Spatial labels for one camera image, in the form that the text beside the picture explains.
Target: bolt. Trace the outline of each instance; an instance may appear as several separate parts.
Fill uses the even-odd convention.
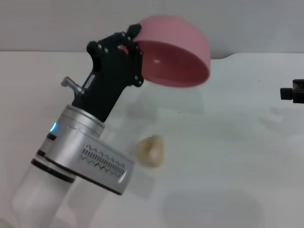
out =
[[[71,78],[69,77],[65,77],[62,82],[61,85],[63,87],[70,87],[76,94],[80,94],[83,95],[85,92],[84,90],[81,88],[80,85],[78,85],[76,82],[74,82]]]

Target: pink bowl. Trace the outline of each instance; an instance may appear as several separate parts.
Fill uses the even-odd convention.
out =
[[[203,32],[180,16],[152,16],[140,22],[134,39],[143,50],[142,75],[175,87],[196,86],[210,75],[210,49]]]

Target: white surface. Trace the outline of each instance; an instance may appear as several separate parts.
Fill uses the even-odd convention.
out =
[[[127,192],[77,180],[53,228],[286,228],[304,224],[304,105],[279,89],[303,78],[302,54],[213,60],[210,80],[188,89],[145,82],[124,90],[102,138],[130,153],[165,138],[161,168],[137,167]],[[0,53],[0,218],[32,156],[73,99],[61,79],[84,82],[83,53]]]
[[[302,0],[2,0],[0,50],[84,51],[152,14],[202,28],[212,57],[304,52]]]
[[[47,228],[71,185],[30,165],[12,200],[18,228]]]

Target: small cookie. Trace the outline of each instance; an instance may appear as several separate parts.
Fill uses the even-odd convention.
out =
[[[160,167],[163,162],[163,138],[147,137],[137,144],[137,159],[147,167]]]

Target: black gripper bracket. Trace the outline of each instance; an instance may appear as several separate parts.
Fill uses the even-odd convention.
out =
[[[143,51],[133,42],[140,30],[140,24],[131,25],[127,32],[87,45],[93,69],[82,86],[84,94],[75,95],[72,105],[104,122],[127,86],[142,86]]]
[[[293,100],[293,103],[304,104],[304,79],[293,80],[293,88],[280,89],[282,100]]]

